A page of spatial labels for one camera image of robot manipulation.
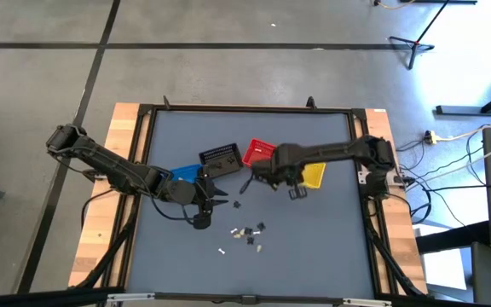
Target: tripod leg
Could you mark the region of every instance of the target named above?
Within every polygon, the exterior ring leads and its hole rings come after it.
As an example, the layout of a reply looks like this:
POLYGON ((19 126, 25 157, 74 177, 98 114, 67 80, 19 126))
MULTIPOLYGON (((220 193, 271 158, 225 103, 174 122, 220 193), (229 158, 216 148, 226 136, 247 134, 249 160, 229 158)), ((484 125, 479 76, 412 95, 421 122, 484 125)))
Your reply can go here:
POLYGON ((409 39, 405 39, 405 38, 398 38, 398 37, 390 37, 390 39, 395 39, 395 40, 398 40, 400 42, 405 42, 405 43, 416 43, 414 41, 411 41, 409 39))
POLYGON ((428 51, 435 48, 435 45, 426 45, 422 43, 419 43, 418 46, 422 48, 421 51, 428 51))
POLYGON ((417 44, 413 46, 413 53, 410 56, 410 62, 408 62, 408 70, 412 70, 414 66, 414 59, 416 58, 416 49, 418 48, 417 44))

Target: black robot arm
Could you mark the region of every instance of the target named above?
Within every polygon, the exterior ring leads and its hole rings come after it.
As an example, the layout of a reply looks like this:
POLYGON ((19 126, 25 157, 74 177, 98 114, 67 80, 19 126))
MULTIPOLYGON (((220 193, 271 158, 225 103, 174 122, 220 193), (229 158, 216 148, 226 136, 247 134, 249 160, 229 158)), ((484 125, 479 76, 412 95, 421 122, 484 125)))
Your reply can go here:
POLYGON ((307 196, 306 188, 299 186, 303 182, 304 166, 312 163, 332 162, 352 159, 368 169, 368 175, 361 185, 363 220, 369 240, 376 246, 382 258, 405 293, 413 296, 424 294, 405 276, 390 250, 384 245, 371 217, 368 214, 368 201, 380 201, 388 197, 387 173, 393 170, 396 162, 390 142, 374 136, 362 136, 351 142, 340 142, 303 147, 297 144, 279 145, 270 159, 259 160, 251 166, 251 178, 242 189, 244 193, 252 179, 267 183, 274 190, 285 182, 293 188, 289 191, 292 200, 307 196))
POLYGON ((157 206, 157 211, 172 220, 187 220, 196 229, 211 224, 213 206, 227 202, 214 200, 214 195, 227 195, 217 189, 209 177, 198 177, 195 183, 172 180, 173 174, 163 168, 134 164, 116 153, 98 145, 75 125, 59 126, 46 143, 49 154, 55 158, 77 158, 97 172, 107 176, 111 187, 123 194, 144 194, 152 199, 179 205, 196 205, 199 213, 192 219, 168 217, 157 206))
POLYGON ((241 193, 246 191, 250 181, 255 179, 277 189, 285 182, 292 189, 292 200, 307 196, 306 188, 299 186, 303 182, 304 166, 312 163, 352 159, 360 162, 369 171, 367 185, 372 197, 387 194, 385 176, 395 168, 391 144, 382 138, 362 136, 351 142, 303 147, 284 143, 272 153, 271 159, 259 160, 251 166, 251 179, 247 181, 241 193))

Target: small part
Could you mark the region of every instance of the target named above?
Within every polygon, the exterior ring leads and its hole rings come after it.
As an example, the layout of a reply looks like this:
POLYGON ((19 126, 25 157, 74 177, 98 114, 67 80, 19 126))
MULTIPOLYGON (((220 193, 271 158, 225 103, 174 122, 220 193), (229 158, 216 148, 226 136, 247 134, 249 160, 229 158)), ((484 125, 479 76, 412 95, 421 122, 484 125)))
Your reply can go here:
POLYGON ((263 222, 260 222, 257 224, 257 228, 261 231, 265 230, 266 229, 266 226, 264 226, 264 223, 263 222))

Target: white cable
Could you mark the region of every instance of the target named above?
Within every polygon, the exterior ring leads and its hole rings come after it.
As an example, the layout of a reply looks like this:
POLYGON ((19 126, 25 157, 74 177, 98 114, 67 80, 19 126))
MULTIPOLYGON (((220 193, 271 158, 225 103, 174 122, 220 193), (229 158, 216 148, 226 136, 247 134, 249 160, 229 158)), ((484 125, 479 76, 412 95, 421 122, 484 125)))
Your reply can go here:
POLYGON ((455 141, 457 139, 460 139, 462 137, 465 137, 465 136, 470 136, 472 135, 473 133, 477 133, 478 131, 482 131, 488 127, 491 127, 491 124, 485 124, 483 125, 481 128, 479 129, 476 129, 476 130, 473 130, 473 131, 470 131, 470 132, 466 132, 464 134, 461 134, 459 136, 450 136, 450 137, 440 137, 440 136, 436 136, 436 140, 437 141, 445 141, 445 142, 450 142, 450 141, 455 141))
MULTIPOLYGON (((448 174, 452 174, 453 172, 456 172, 456 171, 459 171, 459 170, 461 170, 461 169, 464 169, 464 168, 466 168, 466 167, 467 167, 467 166, 469 166, 469 165, 473 165, 473 164, 475 164, 476 162, 478 162, 478 161, 480 161, 480 160, 482 160, 482 159, 486 159, 486 158, 487 158, 487 157, 489 157, 489 156, 491 156, 491 152, 486 153, 486 154, 485 154, 484 156, 482 156, 481 158, 478 158, 478 159, 476 159, 476 160, 474 160, 474 161, 472 161, 472 162, 470 162, 470 163, 468 163, 468 164, 466 164, 466 165, 463 165, 463 166, 461 166, 461 167, 458 167, 457 169, 454 169, 454 170, 451 170, 451 171, 447 171, 447 172, 442 173, 441 175, 437 175, 437 176, 435 176, 435 177, 431 177, 431 178, 425 179, 425 180, 424 180, 424 182, 428 182, 428 181, 431 181, 431 180, 433 180, 433 179, 437 179, 437 178, 440 178, 440 177, 446 176, 446 175, 448 175, 448 174)), ((416 187, 418 187, 418 186, 419 186, 419 184, 417 184, 417 183, 416 183, 416 184, 415 184, 415 185, 413 185, 413 186, 412 186, 410 189, 416 188, 416 187)))

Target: black table frame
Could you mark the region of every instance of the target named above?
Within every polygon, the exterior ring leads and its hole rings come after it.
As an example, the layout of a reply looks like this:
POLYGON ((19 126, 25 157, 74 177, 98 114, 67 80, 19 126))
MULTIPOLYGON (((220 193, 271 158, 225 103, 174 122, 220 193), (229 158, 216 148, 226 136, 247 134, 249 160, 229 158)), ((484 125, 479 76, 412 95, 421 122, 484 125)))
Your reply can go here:
MULTIPOLYGON (((361 129, 363 134, 368 134, 367 126, 367 116, 365 109, 354 109, 354 108, 318 108, 315 105, 314 99, 310 97, 306 103, 306 107, 242 107, 242 106, 219 106, 219 105, 170 105, 168 100, 165 98, 164 105, 153 105, 153 104, 141 104, 137 114, 136 127, 134 129, 134 134, 132 138, 132 143, 130 147, 129 160, 134 161, 136 156, 137 144, 139 142, 140 134, 142 131, 142 123, 145 116, 148 116, 148 127, 147 127, 147 137, 145 140, 145 146, 142 153, 141 163, 147 163, 149 156, 149 149, 151 147, 151 142, 153 140, 153 129, 156 120, 157 111, 183 111, 183 112, 222 112, 222 113, 339 113, 344 114, 348 121, 349 126, 349 137, 351 140, 357 138, 357 131, 355 130, 355 120, 358 119, 361 124, 361 129)), ((355 163, 355 171, 361 170, 361 164, 359 162, 355 163)), ((358 192, 360 193, 361 202, 361 213, 369 214, 365 212, 368 210, 368 204, 366 201, 365 193, 358 184, 358 192)), ((133 206, 138 206, 141 197, 135 197, 133 206)), ((118 235, 118 230, 122 227, 123 216, 126 207, 126 197, 119 196, 117 215, 115 218, 115 223, 113 225, 113 231, 111 236, 111 244, 118 235)), ((387 228, 384 220, 384 210, 381 204, 375 204, 377 207, 376 218, 378 221, 378 233, 380 239, 384 243, 384 246, 390 250, 389 237, 387 234, 387 228)), ((367 254, 369 258, 369 267, 371 272, 371 277, 373 281, 373 292, 375 296, 381 293, 380 279, 378 274, 378 264, 375 255, 375 247, 370 241, 365 231, 366 242, 367 242, 367 254)), ((124 243, 123 261, 120 265, 120 270, 118 273, 118 284, 117 287, 125 287, 126 278, 128 275, 129 264, 131 261, 132 253, 132 243, 133 243, 134 231, 130 233, 129 239, 124 243)), ((111 270, 113 263, 107 266, 102 278, 101 287, 109 287, 109 279, 111 276, 111 270)), ((397 294, 398 287, 396 278, 391 274, 390 268, 386 265, 386 272, 388 272, 388 281, 390 284, 390 293, 397 294)), ((157 298, 159 299, 173 299, 173 300, 210 300, 210 301, 225 301, 225 302, 236 302, 243 303, 244 297, 240 295, 220 295, 220 294, 194 294, 194 293, 157 293, 157 298)), ((273 297, 273 296, 255 296, 255 298, 263 298, 265 303, 312 303, 312 304, 339 304, 342 302, 341 298, 311 298, 311 297, 273 297)))

